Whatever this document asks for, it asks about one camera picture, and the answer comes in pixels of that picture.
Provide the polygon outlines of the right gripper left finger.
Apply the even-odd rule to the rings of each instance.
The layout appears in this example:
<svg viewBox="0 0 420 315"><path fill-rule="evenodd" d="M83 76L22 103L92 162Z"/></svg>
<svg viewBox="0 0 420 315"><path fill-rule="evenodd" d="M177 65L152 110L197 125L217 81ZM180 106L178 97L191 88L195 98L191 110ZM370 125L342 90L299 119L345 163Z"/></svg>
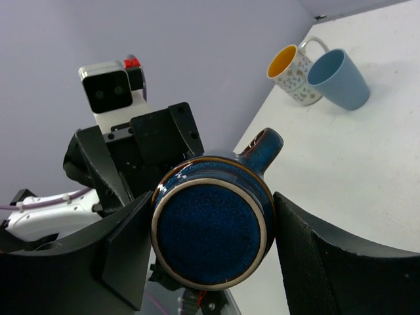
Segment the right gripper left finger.
<svg viewBox="0 0 420 315"><path fill-rule="evenodd" d="M26 251L1 236L2 314L136 314L150 256L152 193Z"/></svg>

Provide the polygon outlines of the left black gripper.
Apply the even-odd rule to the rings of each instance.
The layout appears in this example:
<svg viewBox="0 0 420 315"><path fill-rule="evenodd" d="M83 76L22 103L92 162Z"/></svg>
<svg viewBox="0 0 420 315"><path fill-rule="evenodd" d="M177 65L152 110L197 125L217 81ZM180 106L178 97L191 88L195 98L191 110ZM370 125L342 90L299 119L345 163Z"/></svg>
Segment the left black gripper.
<svg viewBox="0 0 420 315"><path fill-rule="evenodd" d="M77 130L63 159L72 179L96 191L98 213L115 213L156 189L181 161L204 153L187 102L134 117L130 125L102 134L99 127Z"/></svg>

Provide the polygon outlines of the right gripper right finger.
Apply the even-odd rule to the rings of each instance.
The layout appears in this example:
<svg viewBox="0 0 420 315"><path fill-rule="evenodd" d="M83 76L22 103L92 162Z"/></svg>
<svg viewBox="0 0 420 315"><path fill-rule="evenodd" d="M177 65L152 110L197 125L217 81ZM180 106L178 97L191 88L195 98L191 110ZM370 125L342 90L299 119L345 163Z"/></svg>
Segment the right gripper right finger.
<svg viewBox="0 0 420 315"><path fill-rule="evenodd" d="M419 254L355 236L274 193L291 314L418 314Z"/></svg>

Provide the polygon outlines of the dark blue ceramic cup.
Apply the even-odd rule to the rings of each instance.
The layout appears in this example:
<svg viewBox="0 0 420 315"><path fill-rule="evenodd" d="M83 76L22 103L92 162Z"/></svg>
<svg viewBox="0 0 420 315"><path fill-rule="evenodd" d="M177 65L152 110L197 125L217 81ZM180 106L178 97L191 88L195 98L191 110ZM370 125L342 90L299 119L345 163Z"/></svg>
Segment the dark blue ceramic cup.
<svg viewBox="0 0 420 315"><path fill-rule="evenodd" d="M152 198L152 247L181 284L233 287L259 267L275 237L276 212L264 173L284 145L263 129L241 153L204 154L168 172Z"/></svg>

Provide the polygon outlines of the white patterned ceramic mug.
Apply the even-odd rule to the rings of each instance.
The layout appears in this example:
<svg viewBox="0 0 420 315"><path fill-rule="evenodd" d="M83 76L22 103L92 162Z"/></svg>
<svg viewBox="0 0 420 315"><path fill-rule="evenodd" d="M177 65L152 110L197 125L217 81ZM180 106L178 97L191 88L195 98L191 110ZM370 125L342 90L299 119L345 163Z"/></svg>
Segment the white patterned ceramic mug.
<svg viewBox="0 0 420 315"><path fill-rule="evenodd" d="M306 46L317 42L325 53L329 47L318 37L307 37L299 46L288 45L271 61L266 75L288 96L302 106L319 101L322 94L307 83L308 73L313 61L306 55Z"/></svg>

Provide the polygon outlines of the light blue plastic cup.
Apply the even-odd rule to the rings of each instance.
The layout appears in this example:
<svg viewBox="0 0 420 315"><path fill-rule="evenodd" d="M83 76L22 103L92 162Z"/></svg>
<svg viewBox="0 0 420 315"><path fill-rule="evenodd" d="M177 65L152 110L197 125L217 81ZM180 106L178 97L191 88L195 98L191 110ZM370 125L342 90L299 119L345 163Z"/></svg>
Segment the light blue plastic cup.
<svg viewBox="0 0 420 315"><path fill-rule="evenodd" d="M349 111L362 107L370 96L364 77L342 49L333 49L317 59L307 82L330 102Z"/></svg>

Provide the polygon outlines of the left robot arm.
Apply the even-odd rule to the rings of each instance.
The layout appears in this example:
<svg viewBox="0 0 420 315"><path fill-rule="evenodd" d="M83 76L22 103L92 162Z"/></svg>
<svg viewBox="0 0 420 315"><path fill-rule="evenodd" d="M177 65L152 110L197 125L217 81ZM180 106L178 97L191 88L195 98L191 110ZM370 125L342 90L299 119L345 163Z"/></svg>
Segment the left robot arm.
<svg viewBox="0 0 420 315"><path fill-rule="evenodd" d="M79 129L64 156L66 176L84 186L49 197L20 190L1 219L1 252L32 251L66 237L121 207L115 184L103 179L105 165L121 181L129 200L153 191L182 161L203 153L190 105L181 102L132 118L101 133Z"/></svg>

